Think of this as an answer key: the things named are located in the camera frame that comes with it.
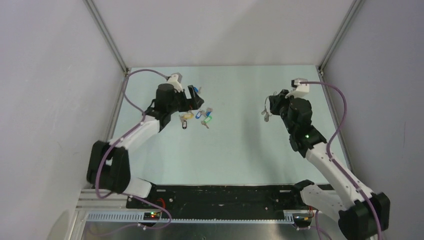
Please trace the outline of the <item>large silver keyring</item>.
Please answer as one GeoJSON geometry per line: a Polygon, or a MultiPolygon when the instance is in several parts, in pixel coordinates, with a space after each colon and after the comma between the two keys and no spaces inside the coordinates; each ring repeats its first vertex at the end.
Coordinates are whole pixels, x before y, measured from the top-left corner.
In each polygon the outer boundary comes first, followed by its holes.
{"type": "Polygon", "coordinates": [[[261,112],[261,115],[263,115],[263,119],[264,121],[267,123],[269,122],[270,118],[273,116],[273,114],[271,113],[271,111],[267,108],[267,103],[270,103],[270,97],[271,96],[267,96],[264,100],[264,109],[261,112]]]}

